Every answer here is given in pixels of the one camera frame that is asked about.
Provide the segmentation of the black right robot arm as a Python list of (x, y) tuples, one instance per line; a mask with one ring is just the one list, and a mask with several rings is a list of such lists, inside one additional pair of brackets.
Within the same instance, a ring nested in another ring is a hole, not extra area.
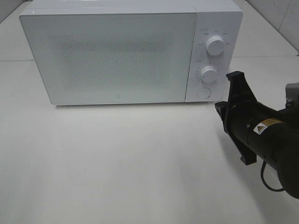
[(228, 73), (227, 101), (215, 104), (226, 134), (241, 154), (245, 165), (263, 160), (260, 176), (264, 186), (266, 165), (276, 170), (281, 183), (279, 192), (299, 197), (299, 84), (285, 87), (286, 104), (274, 110), (258, 102), (241, 71)]

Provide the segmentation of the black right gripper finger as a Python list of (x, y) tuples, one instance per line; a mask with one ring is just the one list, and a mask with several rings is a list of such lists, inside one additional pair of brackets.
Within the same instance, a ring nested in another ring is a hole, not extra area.
[(240, 103), (244, 101), (251, 101), (251, 89), (245, 79), (243, 72), (234, 71), (227, 74), (230, 82), (229, 88), (229, 103)]
[(237, 114), (240, 112), (240, 109), (226, 101), (217, 102), (214, 106), (223, 122), (225, 133), (229, 135), (241, 154), (241, 161), (245, 165), (255, 163), (257, 161), (256, 153), (242, 140), (244, 135), (246, 135), (247, 123), (242, 121), (244, 115), (238, 118)]

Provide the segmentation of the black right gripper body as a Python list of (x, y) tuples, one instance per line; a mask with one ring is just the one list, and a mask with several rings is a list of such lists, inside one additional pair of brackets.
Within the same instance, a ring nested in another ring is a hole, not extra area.
[(242, 144), (247, 145), (252, 132), (252, 120), (259, 113), (258, 101), (250, 88), (229, 91), (227, 133)]

